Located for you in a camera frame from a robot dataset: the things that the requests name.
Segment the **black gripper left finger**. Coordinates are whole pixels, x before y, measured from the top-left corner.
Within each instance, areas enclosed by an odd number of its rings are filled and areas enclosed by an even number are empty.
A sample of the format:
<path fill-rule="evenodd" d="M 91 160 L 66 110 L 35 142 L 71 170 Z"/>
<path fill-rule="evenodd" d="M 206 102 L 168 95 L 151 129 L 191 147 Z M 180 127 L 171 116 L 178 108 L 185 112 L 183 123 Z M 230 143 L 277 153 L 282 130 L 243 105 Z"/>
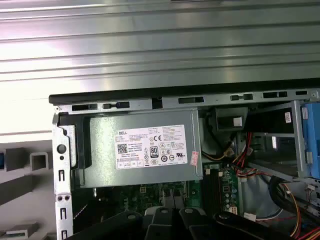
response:
<path fill-rule="evenodd" d="M 173 211 L 156 206 L 145 215 L 124 211 L 69 236 L 68 240 L 172 240 Z"/>

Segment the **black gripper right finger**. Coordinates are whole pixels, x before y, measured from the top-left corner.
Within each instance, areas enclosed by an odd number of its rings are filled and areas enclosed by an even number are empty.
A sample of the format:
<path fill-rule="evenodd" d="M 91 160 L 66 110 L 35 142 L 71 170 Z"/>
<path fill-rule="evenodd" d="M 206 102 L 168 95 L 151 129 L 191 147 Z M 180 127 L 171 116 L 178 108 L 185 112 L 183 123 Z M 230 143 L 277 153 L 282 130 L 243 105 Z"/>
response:
<path fill-rule="evenodd" d="M 288 234 L 263 226 L 228 211 L 210 217 L 199 208 L 179 211 L 191 240 L 290 240 Z"/>

